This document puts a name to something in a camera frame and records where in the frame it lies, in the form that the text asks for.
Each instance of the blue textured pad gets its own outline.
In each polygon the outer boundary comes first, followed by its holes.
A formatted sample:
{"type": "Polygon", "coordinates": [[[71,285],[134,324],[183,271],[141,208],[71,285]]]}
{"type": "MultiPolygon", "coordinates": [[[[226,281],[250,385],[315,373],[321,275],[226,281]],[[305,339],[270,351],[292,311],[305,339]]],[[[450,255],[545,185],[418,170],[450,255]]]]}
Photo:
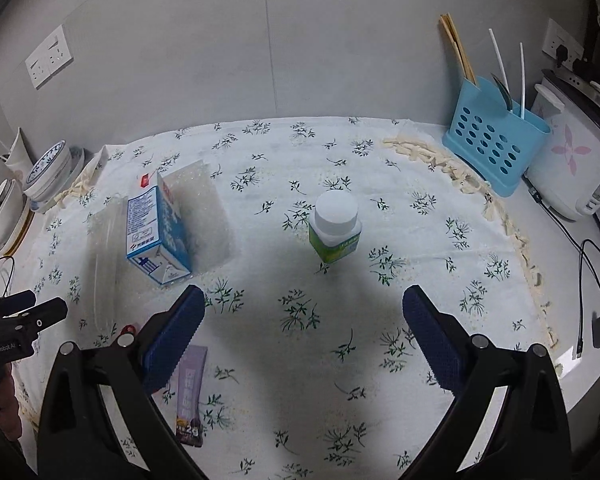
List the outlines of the blue textured pad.
{"type": "Polygon", "coordinates": [[[417,285],[404,291],[402,314],[416,336],[440,387],[458,396],[464,387],[465,363],[437,319],[444,315],[438,312],[417,285]]]}
{"type": "Polygon", "coordinates": [[[193,285],[189,285],[187,289],[190,290],[188,296],[174,312],[170,312],[164,329],[142,356],[142,387],[147,395],[159,390],[169,381],[205,317],[204,293],[193,285]]]}

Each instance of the pink flower decal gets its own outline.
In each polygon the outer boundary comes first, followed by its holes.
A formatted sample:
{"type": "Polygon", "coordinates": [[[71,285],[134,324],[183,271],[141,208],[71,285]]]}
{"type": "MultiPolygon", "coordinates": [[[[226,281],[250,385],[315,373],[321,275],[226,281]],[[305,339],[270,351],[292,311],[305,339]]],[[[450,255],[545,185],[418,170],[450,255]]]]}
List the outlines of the pink flower decal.
{"type": "Polygon", "coordinates": [[[587,153],[591,152],[591,148],[588,148],[587,146],[577,146],[576,148],[574,148],[573,134],[571,133],[571,129],[565,124],[564,144],[562,146],[552,147],[551,151],[556,153],[557,155],[564,155],[564,160],[567,162],[569,171],[571,171],[571,174],[575,176],[576,171],[578,171],[578,165],[573,155],[587,155],[587,153]]]}

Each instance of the white bottle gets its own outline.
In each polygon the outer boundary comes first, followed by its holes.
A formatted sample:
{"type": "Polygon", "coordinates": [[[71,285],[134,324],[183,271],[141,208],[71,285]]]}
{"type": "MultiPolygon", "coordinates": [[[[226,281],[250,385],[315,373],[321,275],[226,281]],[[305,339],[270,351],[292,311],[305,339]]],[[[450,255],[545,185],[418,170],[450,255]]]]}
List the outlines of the white bottle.
{"type": "Polygon", "coordinates": [[[358,202],[351,193],[332,189],[318,197],[309,214],[309,241],[324,263],[355,251],[361,231],[358,202]]]}

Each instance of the blue gripper pad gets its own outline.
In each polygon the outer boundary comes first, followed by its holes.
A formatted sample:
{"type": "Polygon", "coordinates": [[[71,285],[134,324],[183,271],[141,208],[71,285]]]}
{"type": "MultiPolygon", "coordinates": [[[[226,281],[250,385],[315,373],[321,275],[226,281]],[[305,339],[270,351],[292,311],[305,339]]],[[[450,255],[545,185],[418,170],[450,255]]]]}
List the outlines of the blue gripper pad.
{"type": "Polygon", "coordinates": [[[142,387],[148,395],[169,381],[205,317],[204,292],[189,285],[168,312],[158,314],[163,315],[168,316],[167,321],[141,358],[144,370],[142,387]]]}
{"type": "Polygon", "coordinates": [[[418,285],[404,291],[402,314],[438,384],[457,397],[464,389],[469,335],[455,317],[440,314],[418,285]]]}

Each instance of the bottle label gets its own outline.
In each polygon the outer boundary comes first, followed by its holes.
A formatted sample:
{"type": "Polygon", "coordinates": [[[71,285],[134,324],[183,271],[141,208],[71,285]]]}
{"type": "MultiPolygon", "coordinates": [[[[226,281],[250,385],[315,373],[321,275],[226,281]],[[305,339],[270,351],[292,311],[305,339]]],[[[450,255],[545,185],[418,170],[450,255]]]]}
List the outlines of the bottle label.
{"type": "Polygon", "coordinates": [[[360,233],[352,236],[348,240],[344,240],[341,244],[328,247],[320,240],[320,237],[316,234],[311,225],[309,225],[309,242],[314,247],[315,252],[318,253],[318,256],[320,256],[320,259],[326,264],[332,264],[347,256],[347,254],[351,254],[356,250],[358,240],[360,240],[360,233]]]}

